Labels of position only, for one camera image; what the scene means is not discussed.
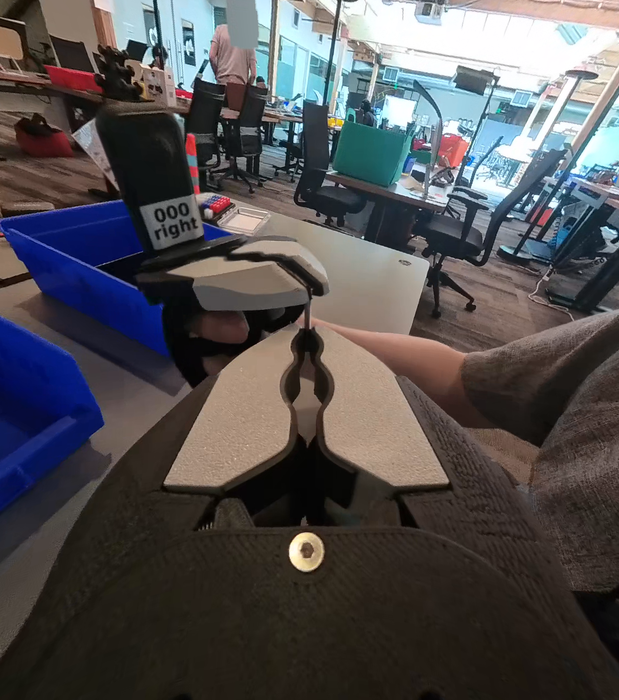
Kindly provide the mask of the red plastic bin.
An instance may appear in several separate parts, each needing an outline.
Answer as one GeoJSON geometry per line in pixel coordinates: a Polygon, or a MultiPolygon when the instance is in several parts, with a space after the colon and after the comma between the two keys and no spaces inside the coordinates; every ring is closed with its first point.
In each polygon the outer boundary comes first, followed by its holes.
{"type": "Polygon", "coordinates": [[[95,73],[60,66],[46,65],[46,73],[52,85],[78,92],[102,94],[102,88],[95,81],[95,73]]]}

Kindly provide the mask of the red basket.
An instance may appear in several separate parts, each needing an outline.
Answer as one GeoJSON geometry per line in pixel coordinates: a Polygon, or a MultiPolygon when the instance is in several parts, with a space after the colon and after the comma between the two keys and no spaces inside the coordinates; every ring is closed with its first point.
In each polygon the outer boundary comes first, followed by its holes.
{"type": "Polygon", "coordinates": [[[438,163],[443,167],[458,168],[469,145],[469,141],[461,135],[444,134],[440,139],[438,163]]]}

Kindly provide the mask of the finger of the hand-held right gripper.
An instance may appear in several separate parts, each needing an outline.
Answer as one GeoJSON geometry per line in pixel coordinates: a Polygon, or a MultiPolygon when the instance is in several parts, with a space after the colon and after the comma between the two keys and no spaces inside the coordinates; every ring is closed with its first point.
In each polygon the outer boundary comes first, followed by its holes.
{"type": "Polygon", "coordinates": [[[273,260],[194,261],[192,290],[205,311],[273,310],[309,301],[305,284],[273,260]]]}
{"type": "Polygon", "coordinates": [[[313,297],[330,293],[328,274],[322,263],[300,242],[284,236],[252,237],[231,250],[228,260],[273,262],[308,290],[313,297]]]}

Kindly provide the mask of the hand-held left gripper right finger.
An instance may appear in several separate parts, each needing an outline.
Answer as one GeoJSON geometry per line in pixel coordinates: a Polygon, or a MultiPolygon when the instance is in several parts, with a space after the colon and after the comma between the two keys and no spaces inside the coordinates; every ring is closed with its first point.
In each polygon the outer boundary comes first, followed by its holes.
{"type": "Polygon", "coordinates": [[[395,373],[338,332],[315,333],[316,388],[325,389],[317,436],[328,456],[394,491],[448,488],[444,467],[395,373]]]}

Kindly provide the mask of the clear plastic tray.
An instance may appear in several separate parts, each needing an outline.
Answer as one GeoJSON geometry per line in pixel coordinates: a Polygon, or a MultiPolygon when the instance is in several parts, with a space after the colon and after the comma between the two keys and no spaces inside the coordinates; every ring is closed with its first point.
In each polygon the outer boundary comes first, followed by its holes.
{"type": "Polygon", "coordinates": [[[271,213],[250,206],[233,206],[217,222],[217,227],[230,234],[253,236],[270,222],[271,213]]]}

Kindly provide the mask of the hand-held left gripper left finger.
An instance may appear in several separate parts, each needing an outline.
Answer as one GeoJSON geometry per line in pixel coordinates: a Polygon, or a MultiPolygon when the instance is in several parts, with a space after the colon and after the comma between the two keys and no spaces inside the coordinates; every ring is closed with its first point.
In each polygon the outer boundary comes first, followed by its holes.
{"type": "Polygon", "coordinates": [[[220,371],[163,486],[175,493],[288,493],[297,421],[287,389],[297,368],[295,323],[220,371]]]}

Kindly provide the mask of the red bag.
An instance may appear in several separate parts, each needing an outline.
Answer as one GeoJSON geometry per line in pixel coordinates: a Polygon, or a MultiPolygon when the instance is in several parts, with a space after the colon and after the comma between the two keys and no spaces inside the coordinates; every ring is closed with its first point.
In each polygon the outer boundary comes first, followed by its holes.
{"type": "Polygon", "coordinates": [[[74,150],[67,135],[52,127],[40,113],[22,117],[14,124],[20,150],[32,158],[72,158],[74,150]]]}

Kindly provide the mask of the blue divided plastic bin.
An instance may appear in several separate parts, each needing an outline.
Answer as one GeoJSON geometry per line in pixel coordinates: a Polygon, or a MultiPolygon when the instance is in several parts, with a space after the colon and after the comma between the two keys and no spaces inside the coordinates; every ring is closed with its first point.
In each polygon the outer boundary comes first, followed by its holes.
{"type": "Polygon", "coordinates": [[[121,200],[0,218],[0,232],[42,293],[169,357],[162,307],[96,268],[143,252],[121,200]]]}

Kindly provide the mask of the hanging black monitor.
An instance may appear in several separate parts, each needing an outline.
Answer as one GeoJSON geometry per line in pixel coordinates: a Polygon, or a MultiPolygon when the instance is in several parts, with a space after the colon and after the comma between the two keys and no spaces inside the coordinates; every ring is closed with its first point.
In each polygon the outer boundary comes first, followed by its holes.
{"type": "Polygon", "coordinates": [[[455,88],[479,96],[494,89],[498,82],[499,76],[497,74],[465,65],[457,65],[453,77],[455,88]]]}

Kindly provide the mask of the white product box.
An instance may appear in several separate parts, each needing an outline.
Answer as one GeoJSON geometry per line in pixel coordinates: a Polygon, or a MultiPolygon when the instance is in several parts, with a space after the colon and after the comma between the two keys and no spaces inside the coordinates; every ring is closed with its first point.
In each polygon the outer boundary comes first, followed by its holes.
{"type": "Polygon", "coordinates": [[[142,65],[142,97],[158,106],[174,109],[177,105],[176,86],[172,69],[142,65]]]}

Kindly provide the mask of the silver gooseneck desk lamp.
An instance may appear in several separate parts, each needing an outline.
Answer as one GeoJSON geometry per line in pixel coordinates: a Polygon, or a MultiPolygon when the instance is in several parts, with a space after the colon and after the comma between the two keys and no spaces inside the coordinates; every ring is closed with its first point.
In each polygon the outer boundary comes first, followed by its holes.
{"type": "Polygon", "coordinates": [[[430,164],[429,164],[429,169],[427,170],[427,174],[425,175],[424,179],[424,190],[425,190],[425,195],[428,195],[430,184],[432,180],[436,177],[436,175],[439,173],[441,170],[441,167],[439,166],[439,149],[442,141],[442,135],[443,135],[443,118],[442,118],[442,112],[434,98],[431,96],[429,91],[426,89],[424,85],[422,85],[419,81],[414,80],[413,82],[413,89],[418,92],[418,94],[423,97],[424,100],[427,101],[427,103],[432,107],[432,109],[435,111],[436,115],[436,123],[434,129],[432,129],[432,134],[431,134],[431,139],[430,139],[430,164]]]}

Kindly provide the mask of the person's right hand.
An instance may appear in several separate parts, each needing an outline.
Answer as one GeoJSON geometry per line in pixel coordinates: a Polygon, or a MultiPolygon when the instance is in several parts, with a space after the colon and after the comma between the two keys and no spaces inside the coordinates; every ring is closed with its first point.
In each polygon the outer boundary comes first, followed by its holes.
{"type": "Polygon", "coordinates": [[[243,352],[249,326],[237,311],[205,311],[188,321],[184,340],[197,373],[204,378],[218,375],[243,352]]]}

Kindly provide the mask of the wooden post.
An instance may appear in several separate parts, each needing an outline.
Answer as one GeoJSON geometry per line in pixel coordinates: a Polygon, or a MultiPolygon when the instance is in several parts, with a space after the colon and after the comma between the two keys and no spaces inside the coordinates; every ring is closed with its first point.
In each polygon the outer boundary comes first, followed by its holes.
{"type": "Polygon", "coordinates": [[[588,145],[595,131],[603,119],[611,110],[616,98],[619,96],[619,65],[606,83],[600,96],[594,103],[591,112],[585,118],[581,129],[571,143],[572,156],[578,156],[588,145]]]}

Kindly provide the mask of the black bin divider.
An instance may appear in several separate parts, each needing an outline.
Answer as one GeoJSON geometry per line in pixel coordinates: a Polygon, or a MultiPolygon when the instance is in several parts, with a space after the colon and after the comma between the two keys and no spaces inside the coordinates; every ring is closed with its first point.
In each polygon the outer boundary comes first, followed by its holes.
{"type": "Polygon", "coordinates": [[[98,265],[96,268],[126,284],[137,286],[136,276],[147,259],[148,254],[145,252],[133,253],[129,256],[98,265]]]}

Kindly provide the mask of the green fabric bin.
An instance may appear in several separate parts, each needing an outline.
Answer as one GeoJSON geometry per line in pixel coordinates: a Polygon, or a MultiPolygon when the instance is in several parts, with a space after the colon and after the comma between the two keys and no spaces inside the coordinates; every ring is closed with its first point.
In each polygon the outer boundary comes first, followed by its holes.
{"type": "Polygon", "coordinates": [[[407,129],[378,129],[346,121],[340,132],[333,169],[353,179],[388,187],[401,178],[416,124],[407,129]]]}

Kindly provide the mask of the black robot toy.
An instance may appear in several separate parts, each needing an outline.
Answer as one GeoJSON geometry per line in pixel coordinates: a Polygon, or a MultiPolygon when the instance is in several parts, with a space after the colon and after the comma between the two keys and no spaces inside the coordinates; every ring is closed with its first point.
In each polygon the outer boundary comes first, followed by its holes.
{"type": "Polygon", "coordinates": [[[134,69],[127,64],[130,56],[124,50],[98,45],[95,55],[95,83],[105,100],[141,102],[143,89],[134,81],[134,69]]]}

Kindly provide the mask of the white instruction sheet sign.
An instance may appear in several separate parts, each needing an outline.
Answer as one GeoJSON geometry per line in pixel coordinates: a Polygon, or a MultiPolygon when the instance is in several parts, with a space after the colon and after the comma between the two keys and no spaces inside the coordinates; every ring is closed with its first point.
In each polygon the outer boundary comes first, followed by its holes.
{"type": "Polygon", "coordinates": [[[96,197],[106,200],[117,200],[121,198],[120,192],[95,122],[95,118],[91,119],[73,132],[72,136],[76,144],[95,163],[104,177],[106,189],[99,190],[95,188],[90,189],[89,192],[96,197]]]}

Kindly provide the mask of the blue labelled plastic bin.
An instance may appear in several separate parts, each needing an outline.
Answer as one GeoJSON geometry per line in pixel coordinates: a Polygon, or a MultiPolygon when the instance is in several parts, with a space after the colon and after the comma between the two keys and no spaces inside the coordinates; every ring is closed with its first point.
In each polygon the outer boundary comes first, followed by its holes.
{"type": "Polygon", "coordinates": [[[103,426],[74,357],[0,316],[0,513],[103,426]]]}

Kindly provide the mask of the orange blue-striped traffic cone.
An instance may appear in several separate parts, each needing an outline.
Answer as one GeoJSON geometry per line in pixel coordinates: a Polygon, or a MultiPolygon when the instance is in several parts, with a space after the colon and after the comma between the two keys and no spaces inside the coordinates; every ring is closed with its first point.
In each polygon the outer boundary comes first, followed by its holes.
{"type": "Polygon", "coordinates": [[[188,133],[185,136],[185,155],[191,177],[193,193],[197,196],[200,194],[200,172],[197,159],[197,142],[192,133],[188,133]]]}

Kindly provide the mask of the black office chair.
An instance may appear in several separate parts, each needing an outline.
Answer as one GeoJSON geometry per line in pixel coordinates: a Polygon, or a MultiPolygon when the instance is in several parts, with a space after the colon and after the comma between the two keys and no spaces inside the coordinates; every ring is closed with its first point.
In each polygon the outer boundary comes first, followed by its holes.
{"type": "Polygon", "coordinates": [[[267,89],[260,89],[251,83],[227,83],[227,108],[236,113],[233,118],[222,118],[223,147],[228,165],[225,169],[211,171],[218,191],[223,180],[243,181],[250,194],[255,188],[248,177],[240,170],[239,160],[252,159],[262,153],[262,121],[266,107],[267,89]]]}
{"type": "Polygon", "coordinates": [[[296,206],[325,218],[323,225],[342,229],[348,214],[359,214],[364,197],[340,185],[325,185],[330,166],[328,107],[305,102],[303,106],[302,173],[294,192],[296,206]]]}
{"type": "Polygon", "coordinates": [[[483,267],[489,260],[498,231],[506,217],[535,186],[557,170],[565,154],[566,150],[552,150],[529,167],[518,185],[494,208],[486,232],[475,227],[474,219],[479,211],[488,212],[489,207],[482,200],[458,192],[451,194],[451,202],[458,202],[465,207],[462,219],[435,214],[428,221],[416,221],[416,235],[426,242],[421,256],[434,260],[427,275],[427,287],[432,289],[434,298],[432,318],[438,319],[441,316],[441,287],[450,288],[462,296],[467,301],[466,311],[472,312],[477,308],[474,297],[443,271],[445,260],[451,258],[474,267],[483,267]]]}
{"type": "Polygon", "coordinates": [[[218,123],[226,102],[226,87],[196,76],[185,133],[195,137],[200,190],[210,190],[210,174],[221,163],[218,123]]]}

